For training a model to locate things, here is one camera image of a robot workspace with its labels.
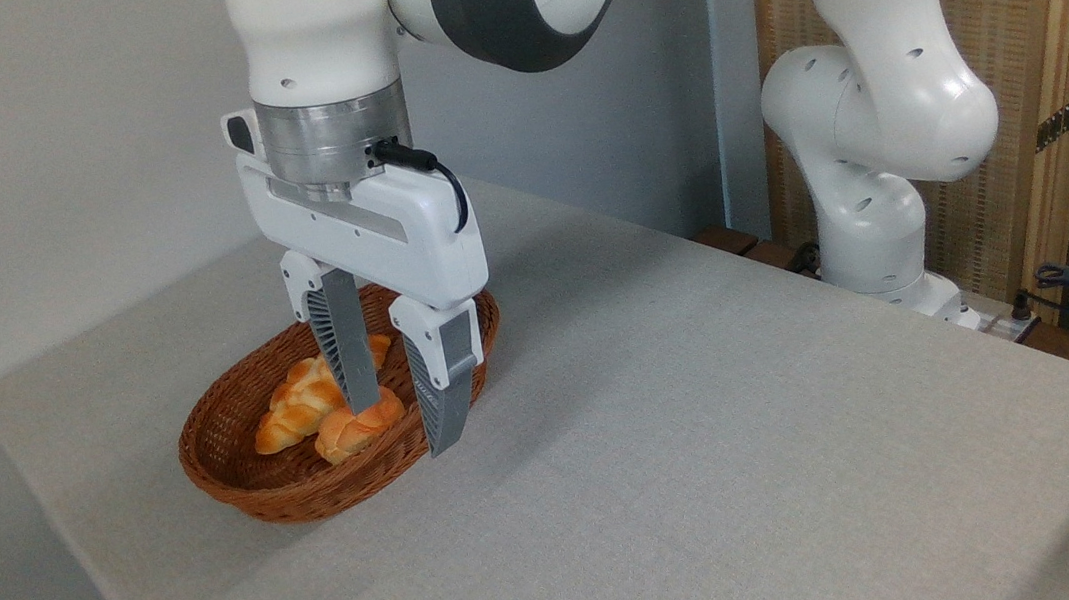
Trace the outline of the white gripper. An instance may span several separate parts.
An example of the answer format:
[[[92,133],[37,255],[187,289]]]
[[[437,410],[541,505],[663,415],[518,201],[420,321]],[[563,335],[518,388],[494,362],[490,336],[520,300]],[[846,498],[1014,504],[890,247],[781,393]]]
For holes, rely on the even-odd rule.
[[[483,361],[470,298],[489,279],[483,241],[446,176],[377,157],[379,142],[410,144],[401,92],[355,98],[237,110],[221,119],[223,137],[255,225],[293,250],[279,265],[293,313],[355,415],[379,387],[354,275],[405,295],[390,317],[437,457],[462,437]]]

